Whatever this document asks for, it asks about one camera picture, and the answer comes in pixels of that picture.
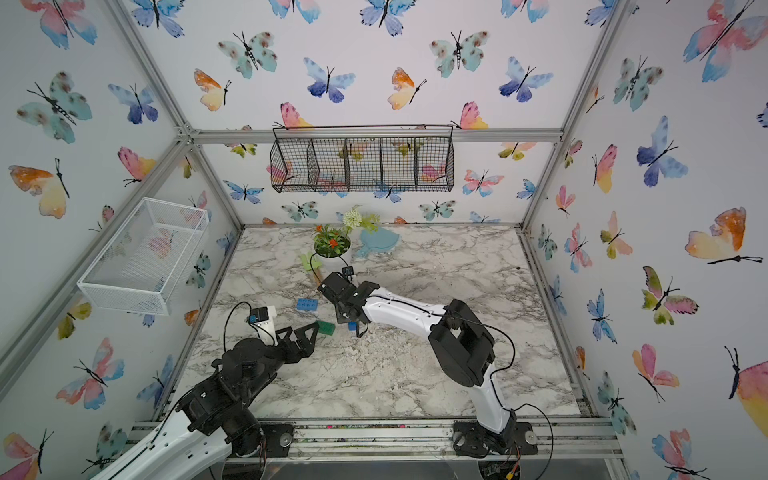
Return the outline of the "green long lego brick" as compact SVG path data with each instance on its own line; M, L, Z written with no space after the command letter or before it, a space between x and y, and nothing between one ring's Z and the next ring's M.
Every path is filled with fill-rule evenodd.
M325 321L317 321L318 333L326 336L332 336L335 332L336 326L332 323Z

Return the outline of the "light blue long lego brick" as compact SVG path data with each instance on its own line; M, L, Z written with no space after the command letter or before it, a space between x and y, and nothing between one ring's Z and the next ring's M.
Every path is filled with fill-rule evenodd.
M315 312L318 308L316 299L301 298L296 302L296 309L302 312Z

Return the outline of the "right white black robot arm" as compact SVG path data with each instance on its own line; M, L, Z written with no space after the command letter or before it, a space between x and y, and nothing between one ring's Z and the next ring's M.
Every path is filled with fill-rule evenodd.
M318 291L333 304L339 323L383 324L426 339L442 371L468 390L479 425L498 437L514 430L516 416L492 380L495 339L465 302L418 302L373 282L355 285L339 272L321 280Z

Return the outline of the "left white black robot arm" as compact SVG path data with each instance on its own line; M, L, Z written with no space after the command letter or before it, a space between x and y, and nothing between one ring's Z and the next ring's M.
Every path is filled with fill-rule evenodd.
M314 353L319 325L277 331L267 346L257 337L238 341L214 360L214 372L175 403L169 415L98 479L221 479L232 457L268 459L280 446L250 411L256 397L286 364Z

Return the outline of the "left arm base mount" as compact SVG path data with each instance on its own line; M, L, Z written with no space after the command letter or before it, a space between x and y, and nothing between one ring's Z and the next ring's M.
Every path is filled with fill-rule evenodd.
M231 441L237 458L281 459L289 456L295 428L289 423L253 424L238 431Z

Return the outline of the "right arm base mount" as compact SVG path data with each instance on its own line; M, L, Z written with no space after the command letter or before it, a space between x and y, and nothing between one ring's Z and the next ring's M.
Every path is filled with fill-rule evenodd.
M501 433L494 433L476 421L455 422L452 448L458 456L476 459L489 454L517 457L538 453L536 434L527 422L512 422Z

